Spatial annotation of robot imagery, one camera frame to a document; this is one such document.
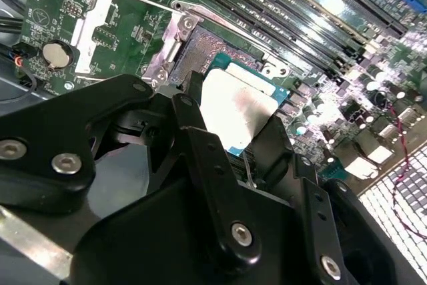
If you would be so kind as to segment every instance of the screw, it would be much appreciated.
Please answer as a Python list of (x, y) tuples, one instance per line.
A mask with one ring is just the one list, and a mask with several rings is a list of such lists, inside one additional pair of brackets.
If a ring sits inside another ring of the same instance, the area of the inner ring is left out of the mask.
[(27, 153), (27, 146), (14, 139), (0, 141), (0, 160), (18, 160)]
[(138, 91), (145, 91), (145, 86), (142, 83), (134, 83), (133, 88)]
[(320, 258), (322, 266), (325, 269), (326, 273), (331, 276), (334, 280), (341, 279), (341, 270), (337, 263), (329, 256), (322, 256)]
[(338, 187), (345, 193), (347, 192), (347, 187), (344, 184), (336, 183)]
[(311, 161), (308, 160), (308, 158), (306, 156), (301, 156), (301, 160), (304, 164), (306, 164), (307, 166), (311, 166)]
[(181, 100), (183, 103), (185, 103), (186, 105), (192, 106), (193, 102), (191, 101), (190, 98), (186, 97), (186, 96), (181, 96)]
[(52, 159), (52, 168), (59, 174), (73, 175), (81, 169), (81, 160), (76, 154), (59, 154)]
[(74, 89), (74, 83), (70, 82), (70, 81), (66, 81), (64, 83), (64, 88), (66, 90), (73, 90)]
[(194, 28), (194, 22), (191, 20), (191, 18), (185, 18), (184, 19), (184, 27), (187, 29), (193, 29)]
[(246, 226), (241, 223), (235, 223), (232, 226), (233, 238), (244, 247), (252, 244), (252, 234)]

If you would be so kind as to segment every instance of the mounting hole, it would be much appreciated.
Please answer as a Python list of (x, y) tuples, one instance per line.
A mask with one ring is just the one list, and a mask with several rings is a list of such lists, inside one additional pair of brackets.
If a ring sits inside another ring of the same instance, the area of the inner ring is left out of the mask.
[(315, 194), (314, 196), (316, 197), (316, 199), (317, 199), (319, 202), (323, 202), (323, 197), (321, 197), (321, 195), (319, 195), (319, 194)]
[(215, 173), (217, 173), (218, 175), (224, 175), (224, 170), (221, 166), (215, 166), (213, 170), (215, 170)]
[(324, 220), (324, 221), (326, 221), (326, 220), (327, 220), (326, 216), (325, 216), (325, 215), (323, 215), (321, 212), (318, 212), (318, 216), (319, 216), (319, 218), (320, 218), (321, 220)]

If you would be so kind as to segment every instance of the perforated metal panel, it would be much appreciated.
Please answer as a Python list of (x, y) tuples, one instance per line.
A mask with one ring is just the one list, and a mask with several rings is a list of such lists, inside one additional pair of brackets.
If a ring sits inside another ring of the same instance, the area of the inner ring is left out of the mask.
[[(371, 215), (427, 283), (427, 241), (405, 230), (392, 211), (393, 182), (404, 161), (360, 197)], [(412, 229), (427, 235), (427, 146), (410, 157), (410, 170), (398, 184), (396, 209)]]

